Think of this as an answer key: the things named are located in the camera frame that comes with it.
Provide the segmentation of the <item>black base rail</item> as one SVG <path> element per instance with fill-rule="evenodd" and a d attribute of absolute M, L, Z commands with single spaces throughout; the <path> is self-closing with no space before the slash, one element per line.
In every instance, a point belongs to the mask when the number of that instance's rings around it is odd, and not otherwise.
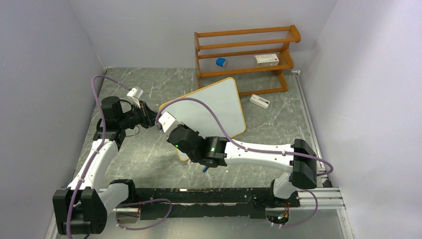
<path fill-rule="evenodd" d="M 172 189 L 138 188 L 139 201 L 168 199 L 169 202 L 141 206 L 140 218 L 249 217 L 265 219 L 267 208 L 286 206 L 287 200 L 273 195 L 270 188 Z"/>

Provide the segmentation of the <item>orange wooden shelf rack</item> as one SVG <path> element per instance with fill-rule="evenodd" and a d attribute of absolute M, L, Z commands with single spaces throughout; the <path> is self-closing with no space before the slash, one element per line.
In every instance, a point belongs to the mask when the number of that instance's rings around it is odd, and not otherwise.
<path fill-rule="evenodd" d="M 288 84 L 284 72 L 295 66 L 290 54 L 290 44 L 300 43 L 302 37 L 295 25 L 265 27 L 215 32 L 195 32 L 195 68 L 198 88 L 203 78 L 233 76 L 257 72 L 273 72 L 277 75 L 279 87 L 240 92 L 240 96 L 285 92 Z M 277 66 L 257 67 L 255 55 L 276 54 Z M 216 65 L 217 58 L 228 60 L 222 68 Z"/>

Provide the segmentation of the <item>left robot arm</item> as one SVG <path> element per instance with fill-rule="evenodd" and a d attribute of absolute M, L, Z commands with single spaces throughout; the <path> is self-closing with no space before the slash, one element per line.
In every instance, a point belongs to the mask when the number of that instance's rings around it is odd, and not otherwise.
<path fill-rule="evenodd" d="M 137 202 L 138 193 L 131 179 L 113 180 L 107 189 L 100 192 L 111 160 L 126 138 L 126 130 L 137 126 L 151 128 L 157 117 L 157 112 L 144 101 L 129 103 L 130 110 L 126 112 L 122 103 L 123 100 L 115 96 L 101 101 L 101 118 L 88 158 L 74 180 L 53 195 L 56 225 L 61 235 L 100 234 L 114 208 L 121 203 L 131 207 Z"/>

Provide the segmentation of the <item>white red cardboard box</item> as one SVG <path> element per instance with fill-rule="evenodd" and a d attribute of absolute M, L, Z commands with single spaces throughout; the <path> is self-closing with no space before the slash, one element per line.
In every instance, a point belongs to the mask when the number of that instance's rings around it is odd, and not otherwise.
<path fill-rule="evenodd" d="M 262 54 L 254 56 L 257 67 L 277 66 L 280 62 L 276 54 Z"/>

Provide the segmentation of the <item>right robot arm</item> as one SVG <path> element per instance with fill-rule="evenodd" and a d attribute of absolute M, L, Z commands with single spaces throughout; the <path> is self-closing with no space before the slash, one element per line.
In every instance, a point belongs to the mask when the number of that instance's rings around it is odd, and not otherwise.
<path fill-rule="evenodd" d="M 268 194 L 274 206 L 281 206 L 297 189 L 317 187 L 316 154 L 302 139 L 295 139 L 293 144 L 266 145 L 219 136 L 203 138 L 183 124 L 164 133 L 167 141 L 193 163 L 209 168 L 248 164 L 281 170 L 282 175 L 274 180 Z"/>

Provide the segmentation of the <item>white whiteboard eraser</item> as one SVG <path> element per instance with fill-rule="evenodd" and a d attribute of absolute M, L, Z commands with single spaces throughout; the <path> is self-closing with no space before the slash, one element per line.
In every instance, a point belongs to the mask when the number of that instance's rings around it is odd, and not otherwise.
<path fill-rule="evenodd" d="M 263 109 L 267 109 L 270 105 L 270 101 L 262 98 L 258 95 L 252 94 L 251 97 L 249 98 L 250 102 L 263 108 Z"/>

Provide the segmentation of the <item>blue eraser block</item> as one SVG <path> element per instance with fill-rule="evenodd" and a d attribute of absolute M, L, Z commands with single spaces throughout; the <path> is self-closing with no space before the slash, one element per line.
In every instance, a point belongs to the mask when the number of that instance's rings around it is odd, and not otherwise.
<path fill-rule="evenodd" d="M 219 58 L 216 59 L 215 63 L 219 67 L 224 68 L 228 63 L 228 60 L 226 58 L 219 57 Z"/>

